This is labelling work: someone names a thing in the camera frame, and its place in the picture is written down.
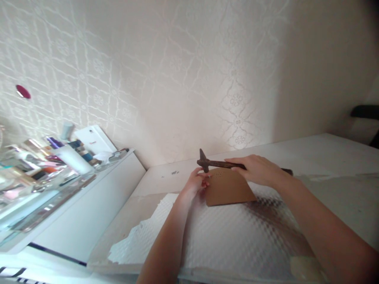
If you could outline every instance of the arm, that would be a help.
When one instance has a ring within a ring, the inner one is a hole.
[[[376,276],[379,254],[321,203],[298,179],[266,158],[226,159],[247,180],[274,188],[290,208],[332,283],[368,283]]]
[[[137,283],[175,283],[182,259],[184,227],[192,200],[198,190],[209,185],[204,178],[210,176],[198,173],[196,168],[178,195],[165,223],[162,226],[146,261]]]

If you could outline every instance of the hand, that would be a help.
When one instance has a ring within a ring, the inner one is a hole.
[[[278,165],[261,156],[250,155],[243,158],[225,159],[225,161],[244,164],[247,170],[239,167],[232,168],[232,170],[240,173],[248,181],[252,181],[259,185],[269,186],[274,189],[276,189],[277,185],[293,178]]]
[[[209,186],[209,182],[206,181],[205,178],[210,177],[211,174],[199,173],[201,170],[203,170],[203,168],[196,168],[193,170],[183,188],[183,191],[193,193],[195,196],[200,189]]]

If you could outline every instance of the right hand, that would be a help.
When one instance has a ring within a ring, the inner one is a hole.
[[[225,159],[227,162],[244,164],[246,170],[239,167],[232,168],[233,171],[241,174],[248,181],[253,183],[276,188],[288,179],[293,179],[291,175],[283,171],[278,165],[270,162],[264,157],[250,155],[243,158]]]

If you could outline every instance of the hammer head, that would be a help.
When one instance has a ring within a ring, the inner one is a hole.
[[[203,168],[205,173],[209,172],[209,159],[205,157],[202,149],[200,149],[200,160],[197,160],[197,164]]]

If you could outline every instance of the left hand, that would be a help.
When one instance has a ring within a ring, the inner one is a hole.
[[[199,171],[203,170],[203,168],[196,168],[193,170],[191,175],[188,178],[188,181],[186,185],[183,188],[183,191],[186,192],[191,192],[194,195],[203,188],[206,188],[209,186],[209,182],[205,180],[205,178],[210,177],[211,174],[206,174],[206,173],[199,173]]]

